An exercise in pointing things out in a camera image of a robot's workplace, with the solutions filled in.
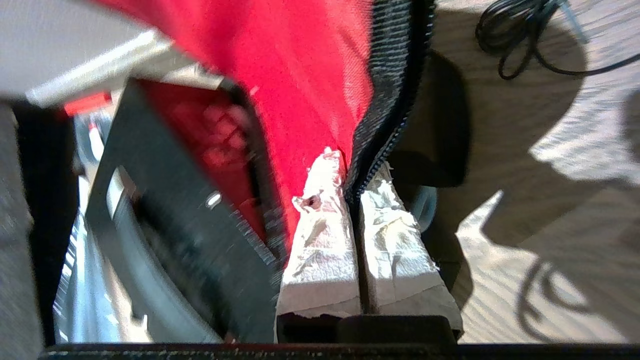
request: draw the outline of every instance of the gray fabric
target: gray fabric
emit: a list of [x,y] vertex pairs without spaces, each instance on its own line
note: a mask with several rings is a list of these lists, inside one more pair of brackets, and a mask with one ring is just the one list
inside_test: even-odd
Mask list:
[[42,331],[36,307],[15,120],[0,104],[0,359],[36,359]]

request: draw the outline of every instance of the wooden surface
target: wooden surface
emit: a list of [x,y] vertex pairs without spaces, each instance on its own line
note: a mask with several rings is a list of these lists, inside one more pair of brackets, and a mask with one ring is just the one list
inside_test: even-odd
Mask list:
[[[430,239],[463,262],[461,342],[638,342],[640,63],[584,79],[532,63],[503,81],[473,37],[490,3],[440,1],[434,39],[473,111],[468,181],[439,193]],[[553,63],[595,69],[640,52],[638,0],[571,4],[590,43],[558,14],[540,45]]]

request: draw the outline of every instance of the red object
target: red object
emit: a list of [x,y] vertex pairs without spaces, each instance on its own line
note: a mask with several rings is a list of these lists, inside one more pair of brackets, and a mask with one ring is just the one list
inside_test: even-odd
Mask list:
[[101,92],[82,99],[68,102],[65,104],[65,113],[68,116],[74,116],[80,113],[90,113],[96,109],[104,108],[111,104],[111,94]]
[[[347,162],[351,159],[353,131],[371,101],[367,62],[372,0],[99,1],[159,28],[182,50],[251,94],[284,208],[289,250],[299,219],[291,198],[302,194],[308,167],[327,146],[341,150]],[[222,101],[212,92],[146,86],[156,108],[183,127],[191,150],[198,149],[223,194],[242,210],[250,200],[248,182],[240,181],[242,160],[202,147],[217,141],[217,131],[220,136],[236,131],[218,118],[233,110],[222,105],[212,109],[211,104]],[[199,130],[189,128],[195,123],[208,132],[195,135]],[[232,165],[226,156],[238,162]],[[254,216],[246,209],[243,215]]]

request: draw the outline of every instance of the zipper teeth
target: zipper teeth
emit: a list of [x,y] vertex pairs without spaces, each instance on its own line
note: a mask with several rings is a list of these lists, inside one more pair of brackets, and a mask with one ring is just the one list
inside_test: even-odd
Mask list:
[[[431,5],[429,5],[429,8],[427,9],[427,24],[426,24],[427,29],[424,34],[424,44],[422,48],[423,49],[422,55],[425,55],[426,52],[431,47],[431,39],[433,38],[433,23],[435,20],[435,10],[436,10],[435,3],[431,3]],[[409,101],[409,104],[408,104],[409,109],[413,107],[414,102],[415,102],[414,100]],[[378,156],[378,159],[373,163],[373,165],[369,169],[369,172],[367,173],[367,176],[365,177],[364,182],[358,187],[358,190],[356,191],[357,197],[361,196],[364,193],[364,191],[366,190],[371,180],[373,180],[373,177],[376,175],[376,173],[378,172],[382,164],[384,164],[385,160],[389,157],[391,152],[394,150],[398,141],[400,141],[400,134],[402,134],[402,132],[406,128],[406,125],[409,119],[409,114],[410,114],[410,111],[407,111],[403,115],[402,121],[400,121],[400,123],[394,129],[389,141],[387,141],[387,143],[384,145],[382,152]]]

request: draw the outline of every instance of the black cord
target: black cord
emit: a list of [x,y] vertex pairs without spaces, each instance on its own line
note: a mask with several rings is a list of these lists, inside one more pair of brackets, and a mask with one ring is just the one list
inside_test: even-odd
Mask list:
[[[587,71],[563,70],[549,64],[538,49],[538,41],[559,7],[558,0],[498,0],[480,16],[476,40],[484,52],[500,56],[498,74],[502,79],[515,79],[527,68],[532,58],[548,70],[572,76],[603,74],[640,60],[640,54],[636,54],[613,65]],[[504,64],[523,41],[528,41],[529,45],[522,61],[513,73],[505,74]]]

